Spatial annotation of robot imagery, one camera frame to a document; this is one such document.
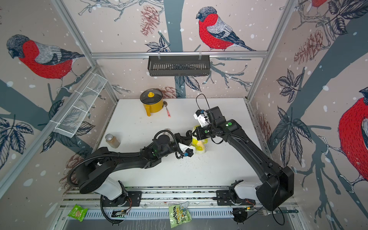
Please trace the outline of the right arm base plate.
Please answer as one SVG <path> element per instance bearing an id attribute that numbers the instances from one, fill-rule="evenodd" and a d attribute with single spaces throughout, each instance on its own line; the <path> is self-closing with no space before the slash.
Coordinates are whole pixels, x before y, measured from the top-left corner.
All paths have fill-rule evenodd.
<path id="1" fill-rule="evenodd" d="M 216 196 L 212 198 L 218 206 L 255 206 L 253 199 L 241 199 L 234 192 L 229 190 L 217 190 Z"/>

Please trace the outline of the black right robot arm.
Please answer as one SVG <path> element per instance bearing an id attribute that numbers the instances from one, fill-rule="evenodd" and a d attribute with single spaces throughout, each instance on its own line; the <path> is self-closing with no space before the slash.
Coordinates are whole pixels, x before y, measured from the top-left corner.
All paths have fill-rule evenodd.
<path id="1" fill-rule="evenodd" d="M 198 140 L 221 137 L 239 152 L 262 182 L 256 188 L 256 196 L 265 209 L 274 211 L 294 195 L 294 172 L 269 158 L 235 120 L 198 126 L 193 136 Z"/>

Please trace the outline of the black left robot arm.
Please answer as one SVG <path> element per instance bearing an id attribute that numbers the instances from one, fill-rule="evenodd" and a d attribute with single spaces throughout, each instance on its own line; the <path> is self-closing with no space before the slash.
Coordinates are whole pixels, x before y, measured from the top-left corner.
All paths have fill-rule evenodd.
<path id="1" fill-rule="evenodd" d="M 78 188 L 81 194 L 97 193 L 109 200 L 115 200 L 127 193 L 120 180 L 111 178 L 111 173 L 134 168 L 153 168 L 170 154 L 174 154 L 178 160 L 192 157 L 195 149 L 191 143 L 190 130 L 185 136 L 161 130 L 154 136 L 151 144 L 138 152 L 121 153 L 101 147 L 70 170 L 67 182 Z"/>

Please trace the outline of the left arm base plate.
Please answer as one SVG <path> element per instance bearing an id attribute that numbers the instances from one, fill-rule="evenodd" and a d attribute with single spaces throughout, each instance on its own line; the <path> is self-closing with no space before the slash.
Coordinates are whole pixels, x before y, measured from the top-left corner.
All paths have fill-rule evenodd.
<path id="1" fill-rule="evenodd" d="M 100 204 L 103 207 L 139 207 L 142 198 L 141 191 L 128 191 L 126 194 L 120 195 L 114 200 L 109 200 L 107 197 L 103 196 L 100 198 Z"/>

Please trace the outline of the yellow-green white towel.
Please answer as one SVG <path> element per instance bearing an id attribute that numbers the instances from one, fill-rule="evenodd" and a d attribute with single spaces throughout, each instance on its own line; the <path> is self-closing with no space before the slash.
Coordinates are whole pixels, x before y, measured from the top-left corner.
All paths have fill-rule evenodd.
<path id="1" fill-rule="evenodd" d="M 207 143 L 208 143 L 208 139 L 198 140 L 196 137 L 192 136 L 192 146 L 195 147 L 196 154 L 205 153 Z"/>

